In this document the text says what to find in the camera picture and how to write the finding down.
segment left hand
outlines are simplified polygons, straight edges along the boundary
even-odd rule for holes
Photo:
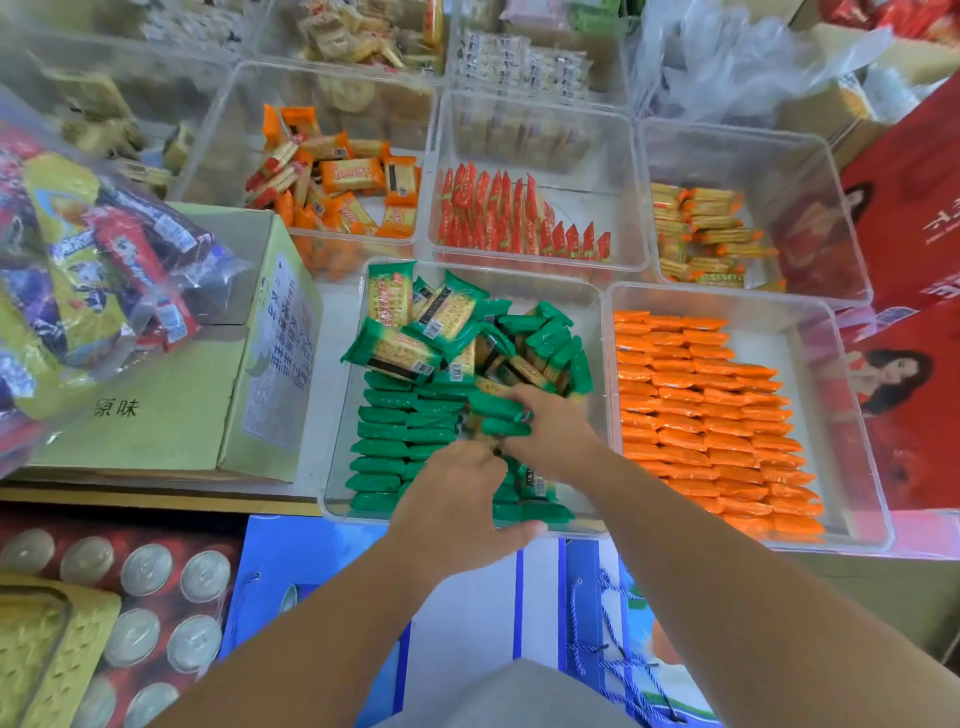
[[[524,548],[546,523],[493,525],[493,492],[507,464],[479,442],[437,450],[400,499],[385,540],[414,560],[432,585],[480,569]]]

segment cardboard box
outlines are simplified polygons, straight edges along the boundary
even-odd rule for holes
[[[816,0],[807,0],[791,27],[804,29],[803,26],[813,19],[808,7],[812,7],[815,17],[819,18],[816,6]],[[865,33],[823,22],[807,27],[824,57],[849,48]],[[932,84],[960,69],[960,50],[939,43],[898,39],[876,63],[881,67],[896,68],[911,85]],[[832,82],[820,93],[781,105],[778,121],[778,129],[814,133],[826,139],[837,169],[841,170],[889,128],[888,124],[865,118],[858,104],[852,103],[850,94],[837,82]]]
[[[176,207],[252,269],[234,280],[226,311],[199,315],[196,340],[121,377],[14,477],[293,481],[320,293],[272,212]]]

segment right hand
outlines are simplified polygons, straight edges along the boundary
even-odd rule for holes
[[[581,486],[607,447],[600,441],[577,402],[518,384],[504,395],[533,412],[529,437],[508,437],[503,451],[538,475],[574,488]]]

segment biscuit packet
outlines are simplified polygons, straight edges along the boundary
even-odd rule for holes
[[[425,384],[440,368],[442,357],[421,341],[367,318],[341,361]]]

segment hand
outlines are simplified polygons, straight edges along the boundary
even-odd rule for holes
[[[609,450],[587,422],[580,404],[529,384],[518,384],[504,397],[533,412],[533,432],[529,437],[506,438],[503,451],[548,480],[581,488],[597,458]]]
[[[386,540],[414,560],[431,588],[455,573],[480,569],[546,532],[546,523],[493,526],[493,492],[507,464],[479,442],[433,453],[397,504]]]

